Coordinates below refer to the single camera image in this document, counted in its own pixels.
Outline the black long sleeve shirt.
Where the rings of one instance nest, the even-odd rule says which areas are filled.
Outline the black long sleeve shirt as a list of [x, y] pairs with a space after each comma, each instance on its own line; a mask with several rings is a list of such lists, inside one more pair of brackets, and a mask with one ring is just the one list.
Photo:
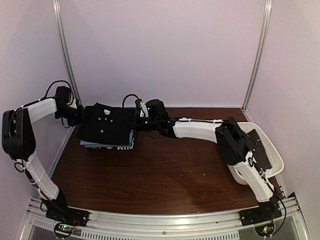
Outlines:
[[112, 107], [96, 103], [84, 108], [84, 122], [77, 139], [104, 145], [128, 145], [136, 123], [134, 108]]

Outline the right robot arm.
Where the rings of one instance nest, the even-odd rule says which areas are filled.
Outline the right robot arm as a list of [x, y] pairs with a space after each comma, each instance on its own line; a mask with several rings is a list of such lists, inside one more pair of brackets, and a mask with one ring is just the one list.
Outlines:
[[168, 118], [143, 120], [135, 125], [137, 131], [158, 131], [168, 138], [190, 138], [217, 144], [220, 158], [244, 178], [257, 202], [263, 204], [256, 210], [259, 220], [268, 220], [275, 212], [275, 188], [267, 177], [272, 169], [268, 152], [256, 129], [245, 132], [234, 118], [201, 120]]

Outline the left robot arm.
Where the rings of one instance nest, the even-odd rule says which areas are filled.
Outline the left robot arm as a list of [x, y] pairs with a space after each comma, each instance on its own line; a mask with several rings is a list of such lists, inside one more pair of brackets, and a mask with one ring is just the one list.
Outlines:
[[51, 180], [41, 164], [36, 151], [33, 124], [43, 118], [57, 115], [67, 120], [69, 126], [84, 121], [84, 107], [77, 99], [66, 103], [63, 97], [41, 98], [2, 115], [2, 148], [14, 160], [17, 170], [25, 174], [45, 200], [57, 200], [60, 189]]

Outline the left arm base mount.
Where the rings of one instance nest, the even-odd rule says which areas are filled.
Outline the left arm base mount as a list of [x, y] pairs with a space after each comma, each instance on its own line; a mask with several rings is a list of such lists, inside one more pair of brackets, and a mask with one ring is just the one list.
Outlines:
[[86, 210], [69, 207], [66, 197], [62, 192], [58, 193], [56, 199], [45, 197], [41, 200], [46, 207], [45, 216], [48, 219], [62, 222], [71, 226], [86, 227], [89, 212]]

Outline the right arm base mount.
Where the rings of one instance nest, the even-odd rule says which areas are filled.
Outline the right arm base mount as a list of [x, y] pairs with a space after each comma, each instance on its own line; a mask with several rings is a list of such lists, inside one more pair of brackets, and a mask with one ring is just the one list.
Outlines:
[[239, 216], [243, 226], [272, 221], [282, 216], [279, 199], [273, 196], [270, 201], [259, 202], [258, 207], [241, 210]]

